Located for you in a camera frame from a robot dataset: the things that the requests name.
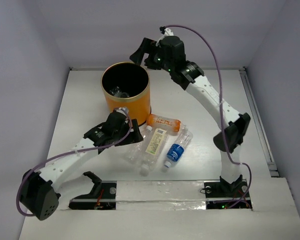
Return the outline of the clear bottle black label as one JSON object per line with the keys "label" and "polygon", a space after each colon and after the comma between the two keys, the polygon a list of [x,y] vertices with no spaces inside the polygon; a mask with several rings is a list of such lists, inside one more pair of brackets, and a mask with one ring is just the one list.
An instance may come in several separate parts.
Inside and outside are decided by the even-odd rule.
{"label": "clear bottle black label", "polygon": [[128,93],[126,93],[126,92],[123,92],[122,90],[121,90],[121,88],[120,87],[114,87],[113,89],[111,89],[110,91],[110,94],[112,95],[112,96],[114,96],[114,97],[116,97],[116,98],[123,98],[123,99],[125,99],[125,98],[129,98],[130,97],[130,95],[128,94]]}

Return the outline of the clear bottle blue label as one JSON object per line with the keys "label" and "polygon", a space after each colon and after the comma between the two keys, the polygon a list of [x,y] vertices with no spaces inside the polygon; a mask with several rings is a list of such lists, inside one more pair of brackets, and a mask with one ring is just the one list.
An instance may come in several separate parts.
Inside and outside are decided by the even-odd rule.
{"label": "clear bottle blue label", "polygon": [[166,154],[162,172],[165,173],[178,164],[192,138],[193,134],[187,128],[180,132]]}

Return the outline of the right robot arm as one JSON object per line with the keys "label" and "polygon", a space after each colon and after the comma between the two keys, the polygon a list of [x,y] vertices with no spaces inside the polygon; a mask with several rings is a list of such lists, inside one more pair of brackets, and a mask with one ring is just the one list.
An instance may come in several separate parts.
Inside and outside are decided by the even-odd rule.
{"label": "right robot arm", "polygon": [[240,146],[251,117],[231,107],[212,87],[203,70],[186,59],[184,43],[177,36],[166,36],[159,41],[144,38],[140,47],[130,57],[137,64],[151,70],[165,70],[171,79],[193,96],[212,116],[220,128],[213,142],[220,150],[222,170],[220,191],[231,196],[243,177],[240,171]]}

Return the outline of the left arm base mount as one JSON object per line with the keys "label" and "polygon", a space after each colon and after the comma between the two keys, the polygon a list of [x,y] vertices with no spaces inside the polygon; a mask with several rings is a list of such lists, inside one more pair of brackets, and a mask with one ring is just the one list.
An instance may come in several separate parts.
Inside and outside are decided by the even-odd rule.
{"label": "left arm base mount", "polygon": [[115,210],[117,181],[103,181],[91,171],[83,175],[92,181],[93,186],[89,193],[72,198],[68,207],[71,210]]}

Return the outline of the clear unlabelled plastic bottle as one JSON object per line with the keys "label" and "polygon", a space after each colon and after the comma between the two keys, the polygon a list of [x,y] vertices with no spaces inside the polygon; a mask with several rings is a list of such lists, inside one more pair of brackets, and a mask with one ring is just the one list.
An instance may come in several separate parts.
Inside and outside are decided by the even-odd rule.
{"label": "clear unlabelled plastic bottle", "polygon": [[125,155],[125,159],[132,163],[132,164],[136,164],[137,162],[140,161],[141,155],[142,155],[142,147],[143,144],[145,143],[145,140],[149,137],[151,131],[152,131],[152,127],[151,126],[147,126],[142,132],[141,135],[143,137],[143,140],[138,142],[138,143],[134,143],[130,149],[127,151],[126,155]]}

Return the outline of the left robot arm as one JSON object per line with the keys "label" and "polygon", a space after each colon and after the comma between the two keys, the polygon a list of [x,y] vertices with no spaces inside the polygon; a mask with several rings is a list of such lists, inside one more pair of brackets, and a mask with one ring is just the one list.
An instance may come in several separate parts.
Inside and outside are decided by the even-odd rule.
{"label": "left robot arm", "polygon": [[28,170],[17,191],[16,207],[26,217],[45,220],[59,205],[60,186],[81,165],[105,149],[127,144],[138,132],[138,122],[120,107],[105,122],[88,130],[68,152],[56,155]]}

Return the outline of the orange label plastic bottle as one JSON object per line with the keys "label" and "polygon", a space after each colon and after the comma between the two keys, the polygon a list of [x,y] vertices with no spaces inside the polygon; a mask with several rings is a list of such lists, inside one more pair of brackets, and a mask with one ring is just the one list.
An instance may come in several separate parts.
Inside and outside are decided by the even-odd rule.
{"label": "orange label plastic bottle", "polygon": [[167,118],[155,114],[150,114],[146,120],[148,126],[166,130],[170,135],[178,135],[183,130],[188,130],[188,126],[180,120]]}

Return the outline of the clear bottle cream label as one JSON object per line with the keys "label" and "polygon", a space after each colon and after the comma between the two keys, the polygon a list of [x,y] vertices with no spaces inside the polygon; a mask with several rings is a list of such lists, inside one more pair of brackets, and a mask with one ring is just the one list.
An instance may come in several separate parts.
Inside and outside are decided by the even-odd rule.
{"label": "clear bottle cream label", "polygon": [[148,176],[155,168],[167,137],[167,131],[161,128],[154,129],[150,134],[141,150],[141,176]]}

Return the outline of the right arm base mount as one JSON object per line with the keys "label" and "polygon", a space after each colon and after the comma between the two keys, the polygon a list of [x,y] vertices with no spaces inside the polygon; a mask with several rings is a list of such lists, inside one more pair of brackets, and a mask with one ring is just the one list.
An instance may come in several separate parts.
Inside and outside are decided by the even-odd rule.
{"label": "right arm base mount", "polygon": [[252,209],[250,195],[247,192],[248,183],[243,176],[233,183],[228,183],[220,177],[217,181],[204,182],[200,193],[206,197],[206,209]]}

